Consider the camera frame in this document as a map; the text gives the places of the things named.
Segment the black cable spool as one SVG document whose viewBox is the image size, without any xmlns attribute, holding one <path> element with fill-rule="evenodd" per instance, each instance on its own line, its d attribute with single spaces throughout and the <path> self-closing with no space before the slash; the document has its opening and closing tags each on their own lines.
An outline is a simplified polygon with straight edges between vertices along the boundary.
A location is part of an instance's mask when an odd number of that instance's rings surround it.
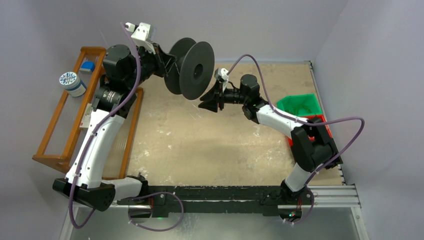
<svg viewBox="0 0 424 240">
<path fill-rule="evenodd" d="M 169 54 L 175 58 L 168 75 L 166 88 L 188 100 L 198 99 L 210 84 L 215 67 L 215 54 L 206 41 L 196 42 L 185 37 L 178 40 Z"/>
</svg>

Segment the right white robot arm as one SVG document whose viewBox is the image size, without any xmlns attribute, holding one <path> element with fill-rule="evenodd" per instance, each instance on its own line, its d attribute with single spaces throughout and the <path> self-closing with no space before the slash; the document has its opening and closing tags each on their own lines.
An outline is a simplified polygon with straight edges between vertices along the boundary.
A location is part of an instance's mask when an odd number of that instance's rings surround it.
<svg viewBox="0 0 424 240">
<path fill-rule="evenodd" d="M 338 154 L 338 148 L 320 118 L 281 116 L 260 95 L 260 85 L 252 74 L 241 77 L 239 87 L 225 88 L 219 77 L 213 87 L 200 97 L 201 109 L 211 112 L 222 110 L 225 104 L 240 104 L 245 117 L 270 127 L 292 141 L 291 153 L 295 165 L 281 185 L 280 196 L 288 204 L 294 203 L 305 190 L 312 173 Z"/>
</svg>

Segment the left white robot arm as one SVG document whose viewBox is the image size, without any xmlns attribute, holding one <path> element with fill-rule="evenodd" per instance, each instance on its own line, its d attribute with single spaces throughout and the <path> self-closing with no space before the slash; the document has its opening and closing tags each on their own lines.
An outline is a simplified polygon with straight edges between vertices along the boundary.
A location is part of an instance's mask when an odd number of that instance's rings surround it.
<svg viewBox="0 0 424 240">
<path fill-rule="evenodd" d="M 90 123 L 80 151 L 64 178 L 57 178 L 53 190 L 69 200 L 104 212 L 118 200 L 118 190 L 127 192 L 138 205 L 146 203 L 149 191 L 140 177 L 114 181 L 102 179 L 103 169 L 115 137 L 137 99 L 135 89 L 152 75 L 164 78 L 176 62 L 176 56 L 164 53 L 158 45 L 153 52 L 117 44 L 106 50 L 102 61 L 104 74 L 94 93 Z"/>
</svg>

